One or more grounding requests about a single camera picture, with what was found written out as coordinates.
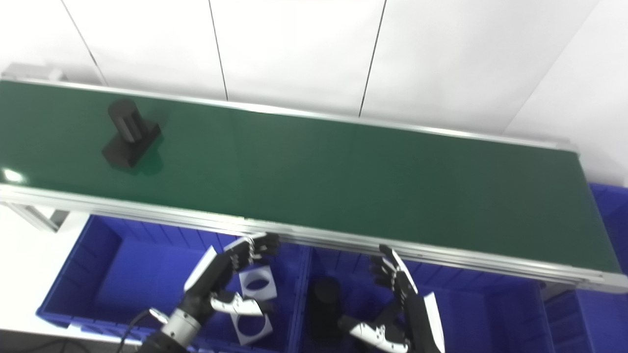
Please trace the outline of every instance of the robotic arm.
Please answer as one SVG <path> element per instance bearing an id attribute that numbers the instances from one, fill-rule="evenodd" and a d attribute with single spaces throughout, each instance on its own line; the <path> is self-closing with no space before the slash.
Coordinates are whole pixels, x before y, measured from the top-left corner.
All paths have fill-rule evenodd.
<path id="1" fill-rule="evenodd" d="M 350 335 L 388 353 L 445 353 L 445 341 L 434 293 L 418 294 L 406 265 L 395 250 L 380 245 L 384 256 L 371 257 L 371 273 L 376 284 L 392 289 L 392 302 L 375 322 L 361 322 L 343 316 L 338 326 Z M 406 319 L 406 330 L 394 321 L 399 312 Z"/>
<path id="2" fill-rule="evenodd" d="M 275 255 L 278 247 L 279 236 L 267 233 L 242 237 L 220 254 L 211 247 L 186 281 L 183 300 L 161 330 L 146 338 L 138 352 L 187 353 L 186 347 L 215 312 L 248 316 L 272 312 L 270 302 L 243 298 L 224 288 L 234 272 L 252 263 L 263 263 L 262 255 Z"/>

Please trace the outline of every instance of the blue storage bin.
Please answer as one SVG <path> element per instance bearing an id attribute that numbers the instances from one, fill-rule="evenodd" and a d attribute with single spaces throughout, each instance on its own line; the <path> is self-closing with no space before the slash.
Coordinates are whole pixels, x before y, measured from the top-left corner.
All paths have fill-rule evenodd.
<path id="1" fill-rule="evenodd" d="M 172 312 L 183 296 L 185 280 L 205 250 L 213 246 L 222 251 L 234 239 L 213 232 L 92 216 L 37 314 L 62 327 L 77 323 L 86 332 L 120 337 L 131 319 L 148 307 Z M 309 252 L 308 247 L 282 244 L 272 260 L 278 292 L 276 313 L 270 318 L 272 335 L 253 343 L 254 348 L 240 346 L 229 315 L 216 313 L 192 348 L 265 353 L 294 347 L 298 338 L 293 331 L 295 327 L 300 330 L 303 319 Z M 237 275 L 227 289 L 241 292 Z M 143 340 L 159 326 L 146 319 L 134 327 L 130 337 Z"/>
<path id="2" fill-rule="evenodd" d="M 545 307 L 556 353 L 628 352 L 628 296 L 576 290 Z"/>
<path id="3" fill-rule="evenodd" d="M 447 352 L 553 352 L 536 281 L 428 263 L 406 265 L 422 295 L 436 294 Z M 314 248 L 310 280 L 333 276 L 341 285 L 343 312 L 373 320 L 393 294 L 375 285 L 368 269 L 367 255 Z M 313 342 L 308 329 L 306 320 L 304 353 L 357 352 L 352 337 L 329 347 Z"/>
<path id="4" fill-rule="evenodd" d="M 38 315 L 57 325 L 121 336 L 127 323 L 147 307 L 170 313 L 183 283 L 209 246 L 221 251 L 232 236 L 131 220 L 92 216 L 72 249 Z M 533 280 L 407 262 L 421 294 L 436 293 L 448 353 L 552 353 L 550 327 Z M 282 244 L 271 264 L 278 287 L 274 334 L 250 347 L 238 344 L 228 315 L 217 313 L 192 348 L 215 352 L 355 352 L 346 336 L 339 347 L 312 342 L 306 326 L 308 284 L 334 276 L 342 286 L 343 311 L 372 320 L 393 298 L 375 285 L 366 255 Z M 239 291 L 237 276 L 228 289 Z M 160 325 L 151 320 L 134 327 L 145 339 Z"/>
<path id="5" fill-rule="evenodd" d="M 628 274 L 628 188 L 603 184 L 590 186 L 619 266 Z"/>

